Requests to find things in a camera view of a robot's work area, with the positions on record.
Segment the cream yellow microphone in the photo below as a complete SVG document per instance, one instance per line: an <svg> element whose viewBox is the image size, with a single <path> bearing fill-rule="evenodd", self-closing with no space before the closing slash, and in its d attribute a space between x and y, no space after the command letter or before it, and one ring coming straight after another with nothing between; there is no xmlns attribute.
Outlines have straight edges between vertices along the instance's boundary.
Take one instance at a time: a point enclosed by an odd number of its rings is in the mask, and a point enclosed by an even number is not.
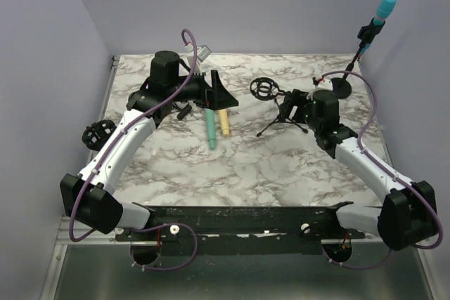
<svg viewBox="0 0 450 300"><path fill-rule="evenodd" d="M223 109L219 111L219 121L221 124L221 132L223 136L229 136L230 135L230 127L229 127L229 119L227 110Z"/></svg>

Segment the mint green microphone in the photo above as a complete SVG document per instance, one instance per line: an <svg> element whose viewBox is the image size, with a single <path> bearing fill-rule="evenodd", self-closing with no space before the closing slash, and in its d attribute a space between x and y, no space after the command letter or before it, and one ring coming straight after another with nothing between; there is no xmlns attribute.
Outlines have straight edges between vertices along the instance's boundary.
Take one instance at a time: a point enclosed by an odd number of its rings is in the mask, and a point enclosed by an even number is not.
<svg viewBox="0 0 450 300"><path fill-rule="evenodd" d="M205 109L205 122L207 130L207 141L209 148L215 150L217 146L217 135L215 126L214 111L210 109Z"/></svg>

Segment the black shock mount desk stand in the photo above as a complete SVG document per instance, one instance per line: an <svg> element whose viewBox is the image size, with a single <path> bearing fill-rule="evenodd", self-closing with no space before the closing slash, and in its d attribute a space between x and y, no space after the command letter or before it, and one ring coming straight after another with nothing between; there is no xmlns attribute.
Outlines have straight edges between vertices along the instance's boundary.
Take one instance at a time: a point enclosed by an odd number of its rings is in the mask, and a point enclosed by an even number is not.
<svg viewBox="0 0 450 300"><path fill-rule="evenodd" d="M82 142L93 151L100 151L116 129L112 120L104 119L88 126L82 134Z"/></svg>

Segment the blue microphone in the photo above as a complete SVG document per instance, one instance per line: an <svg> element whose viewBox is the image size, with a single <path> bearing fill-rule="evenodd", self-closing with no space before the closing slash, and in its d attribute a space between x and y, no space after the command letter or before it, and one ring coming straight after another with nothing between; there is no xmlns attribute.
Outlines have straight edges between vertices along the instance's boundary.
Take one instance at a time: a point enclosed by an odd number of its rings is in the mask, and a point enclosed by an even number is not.
<svg viewBox="0 0 450 300"><path fill-rule="evenodd" d="M380 33L385 25L386 19L393 12L397 0L382 0L377 7L375 17L371 19L368 25L363 26L358 34L358 38L361 40L360 47L362 50L361 55L370 47L376 35Z"/></svg>

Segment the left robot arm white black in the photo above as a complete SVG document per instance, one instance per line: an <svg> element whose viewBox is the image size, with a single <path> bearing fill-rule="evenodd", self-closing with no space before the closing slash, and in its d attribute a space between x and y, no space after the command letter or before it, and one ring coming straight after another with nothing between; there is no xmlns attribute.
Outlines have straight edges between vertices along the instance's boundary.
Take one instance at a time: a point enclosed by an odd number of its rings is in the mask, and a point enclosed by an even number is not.
<svg viewBox="0 0 450 300"><path fill-rule="evenodd" d="M131 228L140 240L154 236L156 224L150 211L136 204L122 204L113 194L122 172L141 144L172 110L174 102L191 101L200 108L222 110L238 106L221 83L217 70L211 82L201 73L179 74L180 56L158 51L150 62L150 75L129 96L120 123L94 159L76 176L60 182L65 213L71 219L108 234L115 228Z"/></svg>

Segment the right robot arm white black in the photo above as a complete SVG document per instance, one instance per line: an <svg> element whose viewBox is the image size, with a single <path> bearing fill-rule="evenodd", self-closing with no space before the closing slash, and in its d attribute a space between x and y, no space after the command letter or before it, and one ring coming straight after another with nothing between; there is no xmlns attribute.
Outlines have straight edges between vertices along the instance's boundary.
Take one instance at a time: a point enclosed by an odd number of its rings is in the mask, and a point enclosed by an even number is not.
<svg viewBox="0 0 450 300"><path fill-rule="evenodd" d="M320 89L309 95L295 89L287 93L281 109L294 122L313 131L316 144L356 176L377 196L382 206L348 204L324 219L323 229L333 238L349 229L377 235L392 250L433 237L439 233L433 187L414 182L386 165L340 122L339 102L331 91Z"/></svg>

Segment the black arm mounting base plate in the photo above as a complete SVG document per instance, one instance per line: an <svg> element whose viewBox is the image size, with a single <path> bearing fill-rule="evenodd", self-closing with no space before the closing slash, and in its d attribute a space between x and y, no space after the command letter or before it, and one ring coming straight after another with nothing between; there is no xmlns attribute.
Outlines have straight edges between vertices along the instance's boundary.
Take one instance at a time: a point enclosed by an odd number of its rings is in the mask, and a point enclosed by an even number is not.
<svg viewBox="0 0 450 300"><path fill-rule="evenodd" d="M148 232L125 230L118 242L165 256L321 254L322 241L363 239L341 227L331 207L150 207Z"/></svg>

